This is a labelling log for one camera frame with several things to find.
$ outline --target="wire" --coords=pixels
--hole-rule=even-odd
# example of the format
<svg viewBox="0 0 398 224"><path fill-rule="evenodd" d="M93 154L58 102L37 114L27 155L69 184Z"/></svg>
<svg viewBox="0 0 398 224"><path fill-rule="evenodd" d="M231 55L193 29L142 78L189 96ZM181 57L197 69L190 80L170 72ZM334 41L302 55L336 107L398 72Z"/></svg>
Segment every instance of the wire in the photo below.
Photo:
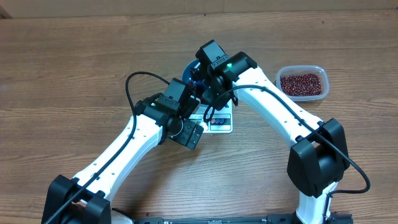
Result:
<svg viewBox="0 0 398 224"><path fill-rule="evenodd" d="M365 174L365 172L360 168L360 166L358 166L353 160L351 160L348 156L346 156L343 152L341 152L334 144L332 144L329 140L327 140L325 137L323 137L321 134L319 134L317 131L315 131L313 128L311 128L310 125L308 125L304 119L302 119L291 107L288 106L288 104L283 101L276 93L274 93L273 91L271 91L270 89L268 89L265 86L259 86L259 85L241 85L241 86L237 86L234 87L226 92L224 92L223 94L221 94L219 97L217 97L215 100L213 100L207 107L205 113L203 114L203 120L205 122L209 122L215 112L215 109L213 108L210 117L208 119L204 119L207 116L207 113L209 112L209 109L215 104L215 102L217 102L221 97L225 96L226 94L238 90L238 89L242 89L242 88L255 88L255 89L260 89L261 91L266 91L267 93L271 94L274 98L276 98L301 124L303 124L308 130L310 130L313 134L315 134L317 136L317 138L327 144L329 147L331 147L334 151L336 151L339 155L341 155L345 160L347 160L363 177L363 179L365 180L366 186L364 189L361 190L334 190L331 191L329 193L327 193L326 195L326 203L325 203L325 208L323 210L323 222L326 222L326 213L327 213L327 208L328 208L328 204L329 204L329 199L332 197L333 194L363 194L365 192L367 192L370 187L371 187L371 182L368 178L368 176Z"/></svg>
<svg viewBox="0 0 398 224"><path fill-rule="evenodd" d="M134 132L136 131L136 126L137 126L137 114L134 112L134 104L132 103L131 100L131 96L130 96L130 91L129 91L129 82L130 79L134 76L134 75L150 75L153 77L156 77L160 80L162 80L163 82L165 82L166 84L170 84L167 80L165 80L164 78L155 75L151 72L134 72L132 74L130 74L127 79L126 79L126 95L127 95L127 99L129 100L129 104L131 107L131 111L132 111L132 116L134 118L134 121L132 123L132 129L131 132L129 134L129 136L127 137L127 140L123 143L123 145L120 147L120 149L106 162L106 164L104 164L97 172L95 172L92 176L92 178L90 180L88 180L87 183L85 183L74 195L72 195L68 201L66 201L52 216L50 216L49 219L47 219L47 221L44 224L49 224L51 223L55 217L57 217L58 215L61 214L62 211L64 211L74 200L77 199L77 197L79 197L79 195L85 190L87 189L87 187L94 182L94 180L96 180L100 174L117 158L118 155L120 155L120 153L123 151L123 149L129 144L131 139L134 139L133 135Z"/></svg>
<svg viewBox="0 0 398 224"><path fill-rule="evenodd" d="M167 137L173 138L174 136L178 136L182 132L182 130L184 129L184 122L182 121L182 118L180 118L180 120L181 120L181 129L180 129L180 131L177 134L174 134L172 136L167 136Z"/></svg>

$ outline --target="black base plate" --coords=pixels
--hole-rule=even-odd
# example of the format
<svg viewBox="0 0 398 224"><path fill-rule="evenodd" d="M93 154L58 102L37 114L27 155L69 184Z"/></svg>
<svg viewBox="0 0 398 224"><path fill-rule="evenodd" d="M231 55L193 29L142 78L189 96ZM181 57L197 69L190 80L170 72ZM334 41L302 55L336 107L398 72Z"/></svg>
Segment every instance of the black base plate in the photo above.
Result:
<svg viewBox="0 0 398 224"><path fill-rule="evenodd" d="M141 218L135 224L301 224L295 214L247 218ZM353 224L352 215L331 214L327 224Z"/></svg>

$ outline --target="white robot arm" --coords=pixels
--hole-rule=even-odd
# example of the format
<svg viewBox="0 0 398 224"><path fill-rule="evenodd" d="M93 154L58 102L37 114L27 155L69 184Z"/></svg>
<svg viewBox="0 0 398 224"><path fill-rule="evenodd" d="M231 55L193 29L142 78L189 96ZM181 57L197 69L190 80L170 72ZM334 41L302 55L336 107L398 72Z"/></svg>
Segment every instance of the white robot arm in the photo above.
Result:
<svg viewBox="0 0 398 224"><path fill-rule="evenodd" d="M200 67L196 66L191 72L193 80L208 87L201 96L209 104L207 111L211 106L216 110L222 109L230 99L237 105L239 99L254 108L290 148L287 172L300 191L300 202L295 213L289 216L291 222L286 223L324 223L331 216L330 192L334 191L350 164L357 169L357 165L348 158L342 126L334 119L324 123L295 104L245 53L229 58L212 40L200 48L196 57ZM243 88L248 85L260 88ZM199 104L193 95L196 93L193 94L186 83L173 79L164 94L139 101L134 109L137 113L134 137L131 139L132 116L123 132L87 168L72 180L58 176L49 187L42 223L48 219L57 224L134 223L129 217L111 211L110 203L139 160L167 136L190 149L195 148L203 128L187 119ZM93 181L93 176L119 153L126 142L124 150ZM313 142L320 145L315 148ZM364 191L370 187L368 180L366 183ZM81 200L87 203L84 211L69 205L71 199L68 198L71 197L76 197L74 202ZM67 206L66 211L60 213L59 208L64 206ZM267 224L272 224L271 219L267 220ZM349 224L352 219L344 217L344 222L339 223Z"/></svg>
<svg viewBox="0 0 398 224"><path fill-rule="evenodd" d="M322 120L314 116L299 105L295 104L289 97L283 94L274 84L266 77L260 67L249 68L239 75L239 80L233 82L233 86L241 85L259 85L265 86L283 99L289 107L300 115L305 122L313 129L319 128ZM304 127L297 119L283 106L275 97L260 89L241 88L234 91L235 96L254 108L261 116L278 132L286 145L290 148L297 143L297 136L308 136L311 131ZM300 192L300 203L296 209L296 216L305 224L322 223L323 209L326 202L326 194L334 190L337 182L327 186L322 195L315 198L314 196L306 196Z"/></svg>

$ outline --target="clear plastic tub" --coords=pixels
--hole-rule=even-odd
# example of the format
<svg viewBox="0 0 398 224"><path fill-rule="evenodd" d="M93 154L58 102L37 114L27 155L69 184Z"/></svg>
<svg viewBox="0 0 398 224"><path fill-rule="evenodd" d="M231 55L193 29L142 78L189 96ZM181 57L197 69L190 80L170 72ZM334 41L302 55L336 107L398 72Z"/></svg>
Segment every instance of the clear plastic tub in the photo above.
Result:
<svg viewBox="0 0 398 224"><path fill-rule="evenodd" d="M282 68L281 70L279 70L278 74L276 75L276 87L283 92L282 87L280 85L280 77L283 75L289 77L292 75L303 75L308 73L314 73L318 75L321 81L322 94L315 96L289 96L289 95L287 96L291 100L297 102L320 100L324 98L329 92L329 80L324 69L316 65L294 65Z"/></svg>

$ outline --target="wooden table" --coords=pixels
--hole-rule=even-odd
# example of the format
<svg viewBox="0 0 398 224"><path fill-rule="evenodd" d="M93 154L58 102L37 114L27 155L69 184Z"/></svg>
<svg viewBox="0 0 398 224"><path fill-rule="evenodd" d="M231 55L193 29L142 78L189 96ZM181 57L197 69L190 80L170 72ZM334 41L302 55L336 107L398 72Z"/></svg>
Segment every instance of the wooden table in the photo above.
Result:
<svg viewBox="0 0 398 224"><path fill-rule="evenodd" d="M115 139L131 112L124 82L139 70L179 78L215 39L244 51L271 80L288 65L323 67L322 101L301 103L336 118L349 154L372 182L337 195L332 209L356 223L398 218L398 11L268 12L0 21L0 222L40 223L47 187L72 177ZM134 78L133 100L165 90ZM240 217L292 213L298 190L289 149L250 107L234 108L234 131L204 134L194 151L175 142L151 150L113 207L135 217ZM364 187L350 168L340 189Z"/></svg>

